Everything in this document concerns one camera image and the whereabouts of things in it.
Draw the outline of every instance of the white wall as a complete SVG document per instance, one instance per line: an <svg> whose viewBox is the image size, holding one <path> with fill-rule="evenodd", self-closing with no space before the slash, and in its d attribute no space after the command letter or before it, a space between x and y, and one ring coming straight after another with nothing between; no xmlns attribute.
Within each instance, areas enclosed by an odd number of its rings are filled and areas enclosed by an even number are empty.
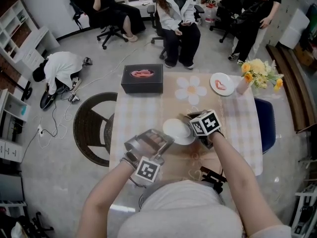
<svg viewBox="0 0 317 238"><path fill-rule="evenodd" d="M55 38L79 30L72 20L74 9L69 0L24 0L40 27L47 26Z"/></svg>

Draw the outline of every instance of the flower vase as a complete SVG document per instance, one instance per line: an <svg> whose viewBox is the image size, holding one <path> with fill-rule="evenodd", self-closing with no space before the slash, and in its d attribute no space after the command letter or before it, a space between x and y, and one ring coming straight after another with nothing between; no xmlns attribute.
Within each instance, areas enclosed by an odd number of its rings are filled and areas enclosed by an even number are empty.
<svg viewBox="0 0 317 238"><path fill-rule="evenodd" d="M240 83L237 85L236 90L239 94L244 94L245 91L249 88L250 83L246 81L245 78L242 78Z"/></svg>

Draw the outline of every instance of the white jacket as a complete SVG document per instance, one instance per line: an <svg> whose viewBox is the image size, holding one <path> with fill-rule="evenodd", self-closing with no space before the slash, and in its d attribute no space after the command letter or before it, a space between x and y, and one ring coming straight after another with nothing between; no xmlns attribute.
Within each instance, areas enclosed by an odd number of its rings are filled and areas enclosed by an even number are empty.
<svg viewBox="0 0 317 238"><path fill-rule="evenodd" d="M159 21L163 29L173 30L178 28L178 24L183 22L195 23L195 3L194 0L186 0L184 6L179 10L178 5L174 0L166 0L171 8L169 8L169 14L167 14L159 5L158 5L158 15Z"/></svg>
<svg viewBox="0 0 317 238"><path fill-rule="evenodd" d="M55 78L72 89L70 75L82 69L83 58L71 52L56 52L49 55L48 59L44 73L50 86L49 94L53 95L56 92Z"/></svg>

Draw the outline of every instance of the black pants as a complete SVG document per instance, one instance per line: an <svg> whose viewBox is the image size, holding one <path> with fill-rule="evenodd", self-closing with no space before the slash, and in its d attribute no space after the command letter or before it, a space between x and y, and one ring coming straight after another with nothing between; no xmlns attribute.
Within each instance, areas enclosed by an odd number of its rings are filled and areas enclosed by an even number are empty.
<svg viewBox="0 0 317 238"><path fill-rule="evenodd" d="M137 34L145 30L145 25L143 23L140 10L138 8L112 2L109 5L109 10L106 10L106 18L111 25L118 26L123 34L126 32L123 30L123 22L126 16L129 16L131 21L131 32Z"/></svg>
<svg viewBox="0 0 317 238"><path fill-rule="evenodd" d="M79 71L75 72L73 74L70 75L70 78L73 79L74 77L78 77L79 76ZM56 90L58 90L60 87L64 87L64 83L60 82L57 78L55 78L55 84L56 84Z"/></svg>
<svg viewBox="0 0 317 238"><path fill-rule="evenodd" d="M165 61L172 65L177 64L178 46L179 40L181 39L182 49L180 52L179 61L185 66L191 66L199 46L200 31L196 24L192 24L190 26L180 25L179 31L183 33L181 36L177 36L173 30L163 29L167 53L167 58Z"/></svg>
<svg viewBox="0 0 317 238"><path fill-rule="evenodd" d="M245 61L249 55L249 52L256 41L257 34L259 31L259 25L253 25L252 27L248 27L241 33L239 37L238 44L234 50L234 54L239 54L239 60Z"/></svg>

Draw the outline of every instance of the white flower print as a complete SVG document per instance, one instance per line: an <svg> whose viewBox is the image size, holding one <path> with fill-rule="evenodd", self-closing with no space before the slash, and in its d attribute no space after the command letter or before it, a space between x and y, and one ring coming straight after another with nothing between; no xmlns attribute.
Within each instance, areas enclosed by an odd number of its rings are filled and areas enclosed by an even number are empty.
<svg viewBox="0 0 317 238"><path fill-rule="evenodd" d="M197 76L191 76L189 82L186 78L179 77L176 82L181 87L181 89L175 91L175 96L178 100L188 98L188 102L191 105L197 105L199 96L207 94L207 89L204 86L199 86L200 80Z"/></svg>

